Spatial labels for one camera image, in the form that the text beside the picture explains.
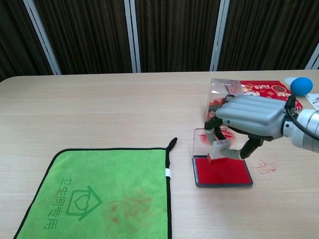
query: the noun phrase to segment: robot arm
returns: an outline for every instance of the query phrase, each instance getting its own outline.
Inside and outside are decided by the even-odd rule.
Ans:
[[[205,132],[211,143],[215,136],[219,140],[225,139],[220,131],[222,125],[248,135],[249,139],[241,150],[225,149],[221,152],[223,156],[234,159],[245,159],[262,146],[264,140],[272,141],[283,136],[287,136],[294,146],[319,152],[319,111],[303,110],[298,115],[290,113],[294,107],[295,97],[290,97],[286,103],[240,95],[216,110],[215,117],[205,123]],[[305,133],[304,128],[312,135]]]

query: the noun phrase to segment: green towel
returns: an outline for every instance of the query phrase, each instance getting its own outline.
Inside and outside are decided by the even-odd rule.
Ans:
[[[171,238],[167,148],[59,152],[28,208],[18,239]]]

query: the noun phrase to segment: black curtain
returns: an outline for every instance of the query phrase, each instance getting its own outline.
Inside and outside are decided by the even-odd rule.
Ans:
[[[23,75],[52,75],[21,0],[0,0],[0,81]]]
[[[142,72],[209,71],[220,0],[136,0]]]
[[[218,70],[304,69],[318,42],[318,0],[231,0]]]
[[[63,74],[132,72],[123,0],[34,2]]]

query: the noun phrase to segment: table surface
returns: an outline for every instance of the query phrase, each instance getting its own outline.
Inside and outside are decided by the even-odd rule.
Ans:
[[[198,188],[193,131],[203,127],[211,77],[280,80],[319,71],[14,77],[0,83],[0,238],[12,238],[53,156],[65,148],[166,147],[173,238],[318,238],[319,155],[286,138],[248,158],[251,188]],[[313,108],[299,98],[304,108]],[[252,168],[263,160],[276,171]]]

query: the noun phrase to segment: blue ball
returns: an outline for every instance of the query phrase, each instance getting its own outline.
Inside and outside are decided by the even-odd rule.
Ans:
[[[313,89],[312,81],[307,77],[299,77],[295,79],[291,85],[290,90],[293,95],[304,96]]]

